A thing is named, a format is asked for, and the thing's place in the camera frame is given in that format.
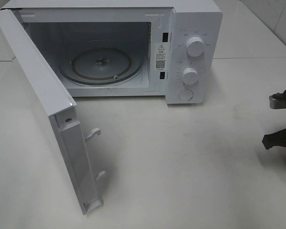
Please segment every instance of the control panel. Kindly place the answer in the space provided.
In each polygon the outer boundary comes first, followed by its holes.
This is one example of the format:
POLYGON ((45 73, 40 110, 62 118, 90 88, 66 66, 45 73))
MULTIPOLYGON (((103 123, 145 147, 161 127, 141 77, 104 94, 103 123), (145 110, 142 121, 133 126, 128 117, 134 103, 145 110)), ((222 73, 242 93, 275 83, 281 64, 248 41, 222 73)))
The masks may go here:
POLYGON ((168 104, 203 101, 221 19, 221 12, 176 14, 166 85, 168 104))

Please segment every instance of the power knob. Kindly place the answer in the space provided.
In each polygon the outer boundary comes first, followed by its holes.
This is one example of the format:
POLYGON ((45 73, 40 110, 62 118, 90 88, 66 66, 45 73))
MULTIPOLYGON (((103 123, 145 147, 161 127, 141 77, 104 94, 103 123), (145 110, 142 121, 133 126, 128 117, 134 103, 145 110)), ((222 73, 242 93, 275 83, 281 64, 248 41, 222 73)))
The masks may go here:
POLYGON ((186 51, 192 57, 200 56, 204 53, 204 39, 199 36, 193 36, 186 42, 186 51))
POLYGON ((198 72, 195 68, 186 68, 182 74, 182 81, 186 85, 192 85, 199 79, 198 72))

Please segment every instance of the turntable plate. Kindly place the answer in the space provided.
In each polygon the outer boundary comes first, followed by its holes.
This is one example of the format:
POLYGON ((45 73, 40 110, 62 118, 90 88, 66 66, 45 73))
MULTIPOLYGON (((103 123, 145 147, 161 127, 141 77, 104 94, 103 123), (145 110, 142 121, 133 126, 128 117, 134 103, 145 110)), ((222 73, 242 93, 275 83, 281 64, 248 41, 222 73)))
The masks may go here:
POLYGON ((142 53, 140 48, 117 41, 71 44, 63 51, 60 72, 80 84, 116 83, 141 69, 142 53))

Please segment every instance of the qr code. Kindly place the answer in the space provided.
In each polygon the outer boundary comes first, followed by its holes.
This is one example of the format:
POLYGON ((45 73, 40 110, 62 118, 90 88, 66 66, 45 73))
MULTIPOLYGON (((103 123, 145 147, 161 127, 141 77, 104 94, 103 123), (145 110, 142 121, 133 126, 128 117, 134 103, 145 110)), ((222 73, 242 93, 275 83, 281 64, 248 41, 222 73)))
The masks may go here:
POLYGON ((156 69, 165 68, 165 61, 156 61, 156 69))

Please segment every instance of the warning label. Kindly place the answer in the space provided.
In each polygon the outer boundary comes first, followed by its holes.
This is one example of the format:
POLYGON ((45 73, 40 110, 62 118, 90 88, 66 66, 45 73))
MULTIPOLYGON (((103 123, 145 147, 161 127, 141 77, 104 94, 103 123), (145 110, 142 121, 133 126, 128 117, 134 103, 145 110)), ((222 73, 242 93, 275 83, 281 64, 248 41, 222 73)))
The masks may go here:
POLYGON ((156 43, 154 49, 155 57, 155 69, 165 71, 166 70, 166 54, 168 52, 167 43, 156 43))

